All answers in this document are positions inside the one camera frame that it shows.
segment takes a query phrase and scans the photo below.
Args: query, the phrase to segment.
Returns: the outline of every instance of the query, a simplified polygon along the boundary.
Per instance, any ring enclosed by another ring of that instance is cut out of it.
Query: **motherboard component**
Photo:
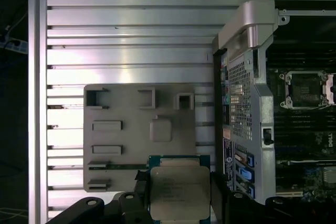
[[[240,191],[247,193],[247,195],[251,196],[251,198],[255,198],[255,188],[254,185],[248,181],[243,180],[239,176],[236,175],[236,189],[240,189]]]
[[[328,125],[328,118],[320,119],[321,123]],[[314,132],[315,127],[303,128],[306,132],[299,133],[294,126],[288,127],[288,131],[277,134],[276,157],[277,160],[331,160],[336,155],[336,133]]]
[[[336,187],[336,167],[325,167],[323,171],[323,181],[326,184],[335,184]]]
[[[285,198],[297,198],[297,197],[301,198],[303,197],[303,191],[300,189],[277,190],[276,195]]]
[[[285,100],[280,104],[281,107],[304,110],[333,105],[333,94],[330,91],[332,77],[332,74],[328,75],[323,71],[281,73],[279,78],[285,81],[286,94]]]
[[[149,157],[150,213],[153,220],[210,222],[210,156]]]

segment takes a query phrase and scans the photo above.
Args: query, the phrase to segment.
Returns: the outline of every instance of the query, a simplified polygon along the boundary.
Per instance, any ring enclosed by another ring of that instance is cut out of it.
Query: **metal frame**
[[[245,87],[248,91],[243,91],[246,83],[241,82],[242,95],[235,102],[241,103],[239,99],[243,99],[245,92],[249,93],[247,103],[251,115],[251,127],[245,125],[243,114],[238,118],[232,117],[232,110],[235,110],[234,115],[239,114],[236,111],[239,107],[230,106],[230,117],[235,122],[241,120],[239,121],[241,127],[244,131],[251,131],[252,137],[247,138],[246,134],[237,135],[231,129],[230,140],[246,148],[255,157],[255,194],[256,201],[261,204],[276,194],[274,143],[264,142],[264,130],[271,132],[274,139],[273,95],[266,84],[266,50],[273,42],[272,34],[277,27],[278,10],[275,9],[274,1],[250,1],[238,8],[234,18],[224,26],[213,41],[213,54],[227,49],[229,82],[230,76],[240,74],[241,70],[237,70],[237,66],[243,66],[248,74],[249,86]],[[234,80],[234,85],[238,86],[239,78],[234,77]],[[234,169],[234,181],[236,174],[240,176]]]
[[[336,16],[336,10],[280,10],[279,16]]]
[[[44,223],[92,196],[82,190],[80,108],[86,84],[199,85],[196,134],[202,144],[197,149],[214,151],[211,40],[245,1],[29,0],[30,223]],[[108,201],[113,194],[95,196]]]
[[[47,0],[29,0],[29,223],[48,220],[47,199]]]

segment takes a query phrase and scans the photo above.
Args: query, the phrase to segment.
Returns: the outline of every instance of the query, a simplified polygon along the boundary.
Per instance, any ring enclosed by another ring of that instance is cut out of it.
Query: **perforated metal panel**
[[[252,140],[250,74],[245,70],[244,62],[230,68],[228,74],[231,133]]]
[[[241,152],[244,152],[244,153],[247,152],[247,148],[246,147],[244,147],[244,146],[242,146],[240,144],[237,144],[237,143],[235,143],[235,149],[237,149],[237,150],[239,150]]]

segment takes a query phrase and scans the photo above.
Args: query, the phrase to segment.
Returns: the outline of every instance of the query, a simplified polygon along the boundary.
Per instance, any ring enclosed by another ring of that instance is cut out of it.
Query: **rectangular slot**
[[[251,153],[246,154],[238,150],[235,150],[235,160],[251,168],[254,167],[254,155],[252,155]]]
[[[303,191],[296,190],[280,190],[276,192],[276,196],[284,197],[284,198],[295,198],[295,197],[303,197]]]
[[[88,182],[89,189],[106,191],[110,186],[108,179],[92,179]]]
[[[100,187],[100,186],[89,186],[89,190],[95,190],[95,191],[106,191],[106,187]]]
[[[90,161],[88,164],[89,170],[91,169],[106,169],[109,165],[109,161]]]
[[[92,125],[93,131],[120,131],[122,121],[95,121]]]
[[[259,51],[258,49],[253,49],[253,70],[254,70],[254,77],[259,77]]]
[[[92,153],[120,156],[121,155],[121,147],[122,146],[119,146],[119,145],[94,145],[92,147]]]
[[[245,190],[246,193],[250,194],[253,199],[255,198],[255,188],[251,183],[242,180],[237,175],[236,175],[236,183],[238,183],[240,187],[242,187]]]
[[[99,104],[99,96],[108,90],[101,88],[95,90],[86,90],[85,92],[85,106],[90,109],[108,109],[108,106]]]
[[[180,93],[176,96],[175,108],[177,110],[193,110],[194,104],[194,94],[192,93]]]
[[[146,88],[139,89],[139,109],[155,109],[155,89]]]
[[[236,172],[239,174],[240,178],[243,178],[251,183],[254,183],[254,171],[239,162],[236,162]]]
[[[274,140],[272,138],[272,129],[263,129],[262,136],[263,136],[265,145],[271,145],[274,143]]]

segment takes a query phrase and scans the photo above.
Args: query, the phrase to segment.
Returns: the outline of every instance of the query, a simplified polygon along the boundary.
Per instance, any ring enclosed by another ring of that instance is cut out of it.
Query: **white cable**
[[[26,13],[18,20],[18,22],[16,22],[14,25],[12,25],[11,27],[10,27],[10,29],[8,30],[8,32],[7,32],[7,36],[9,36],[9,34],[11,33],[11,31],[18,25],[18,24],[20,24],[21,23],[21,21],[27,16],[27,14],[28,14],[28,11],[26,11]]]
[[[17,209],[17,208],[9,208],[9,207],[1,207],[0,210],[28,212],[28,210],[25,210],[25,209]]]
[[[324,109],[326,109],[326,108],[329,108],[330,106],[331,106],[331,105],[321,107],[321,108],[319,108],[319,110],[324,110]]]
[[[23,211],[20,212],[20,213],[13,213],[13,212],[6,212],[6,211],[0,211],[0,213],[2,214],[6,214],[6,215],[15,215],[15,216],[20,216],[20,217],[23,217],[23,218],[28,218],[27,215],[22,215],[22,213],[24,213]]]
[[[18,216],[21,217],[21,214],[22,214],[22,213],[23,213],[23,211],[22,211],[22,212],[19,212],[18,214],[14,214],[13,216],[11,216],[11,217],[9,217],[9,218],[0,219],[0,221],[3,221],[3,220],[10,220],[10,219],[13,219],[13,218],[18,217]]]

